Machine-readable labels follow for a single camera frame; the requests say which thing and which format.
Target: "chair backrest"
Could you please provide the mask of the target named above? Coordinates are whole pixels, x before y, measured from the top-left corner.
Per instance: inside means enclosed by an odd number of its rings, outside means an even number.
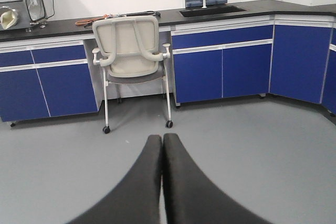
[[[104,57],[112,58],[109,74],[138,77],[157,71],[159,25],[153,16],[118,17],[93,23],[93,33]]]

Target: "sink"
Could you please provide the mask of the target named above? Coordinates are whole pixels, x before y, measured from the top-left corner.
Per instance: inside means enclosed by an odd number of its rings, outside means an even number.
[[[243,11],[245,11],[245,9],[242,9],[240,7],[234,5],[225,5],[225,6],[210,6],[208,8],[182,10],[180,11],[180,13],[183,15],[183,17],[189,18],[189,17],[223,14],[223,13],[235,13]]]

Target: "corner cabinet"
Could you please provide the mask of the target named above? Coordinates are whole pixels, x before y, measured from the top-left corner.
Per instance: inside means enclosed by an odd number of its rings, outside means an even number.
[[[322,105],[331,113],[336,114],[336,45],[330,46]]]
[[[176,105],[267,93],[273,23],[262,16],[176,26]]]
[[[321,103],[332,19],[276,15],[270,93]]]
[[[39,42],[0,49],[2,121],[97,112],[83,41]]]

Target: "chair leg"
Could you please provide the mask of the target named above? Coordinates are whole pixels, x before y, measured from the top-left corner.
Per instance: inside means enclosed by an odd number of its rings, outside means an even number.
[[[163,78],[161,79],[161,88],[162,88],[162,98],[166,99],[166,85]]]
[[[118,85],[118,84],[115,84],[115,88],[116,88],[117,96],[118,96],[118,98],[117,98],[117,102],[118,102],[118,103],[121,103],[122,100],[121,100],[121,95],[120,95],[119,85]]]
[[[173,122],[172,122],[172,115],[171,115],[171,108],[170,108],[168,73],[167,73],[166,65],[163,64],[163,66],[164,66],[164,73],[165,73],[163,79],[165,81],[166,96],[167,96],[167,107],[168,107],[168,121],[166,122],[166,127],[171,128],[171,127],[173,127]]]
[[[106,87],[109,85],[109,81],[106,79],[105,68],[103,68],[103,79],[104,79],[103,88],[104,88],[104,101],[105,101],[105,127],[103,128],[103,131],[105,134],[108,134],[110,132],[110,126],[109,126],[109,108],[108,108]]]

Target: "chair caster wheel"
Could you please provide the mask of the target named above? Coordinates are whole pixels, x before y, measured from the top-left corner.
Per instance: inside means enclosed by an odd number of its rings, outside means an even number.
[[[167,122],[166,122],[166,127],[167,127],[167,128],[171,128],[171,127],[173,127],[173,122],[172,122],[172,121],[167,121]]]
[[[105,134],[110,133],[110,127],[109,127],[109,126],[105,126],[105,127],[103,128],[103,131],[104,131]]]

